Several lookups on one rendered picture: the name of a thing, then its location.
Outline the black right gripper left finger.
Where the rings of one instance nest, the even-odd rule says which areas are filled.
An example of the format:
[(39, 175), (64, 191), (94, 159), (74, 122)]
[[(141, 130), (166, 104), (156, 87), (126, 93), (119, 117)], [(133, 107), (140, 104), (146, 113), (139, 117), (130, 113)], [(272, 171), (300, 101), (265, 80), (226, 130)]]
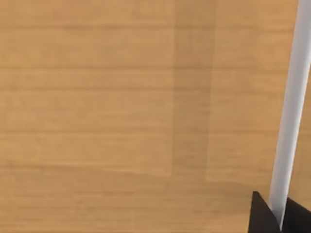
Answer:
[(253, 191), (248, 233), (281, 233), (280, 226), (258, 191)]

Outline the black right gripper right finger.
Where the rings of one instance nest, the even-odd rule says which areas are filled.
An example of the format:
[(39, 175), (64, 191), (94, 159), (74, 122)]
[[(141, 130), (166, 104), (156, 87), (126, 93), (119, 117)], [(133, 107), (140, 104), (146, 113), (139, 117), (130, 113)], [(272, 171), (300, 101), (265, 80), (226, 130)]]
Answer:
[(282, 233), (311, 233), (311, 211), (287, 198)]

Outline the long metal handle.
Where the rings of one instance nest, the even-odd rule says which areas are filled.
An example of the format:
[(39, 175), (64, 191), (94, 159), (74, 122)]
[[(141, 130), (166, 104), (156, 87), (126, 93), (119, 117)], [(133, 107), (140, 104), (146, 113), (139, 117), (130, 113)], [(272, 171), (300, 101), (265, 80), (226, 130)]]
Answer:
[(311, 0), (298, 0), (268, 206), (282, 228), (311, 67)]

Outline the wooden door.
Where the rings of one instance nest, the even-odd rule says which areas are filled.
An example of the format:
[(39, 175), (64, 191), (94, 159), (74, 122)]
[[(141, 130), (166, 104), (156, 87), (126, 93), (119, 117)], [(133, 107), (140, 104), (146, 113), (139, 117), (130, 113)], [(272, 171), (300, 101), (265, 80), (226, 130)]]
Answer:
[(298, 0), (0, 0), (0, 233), (247, 233)]

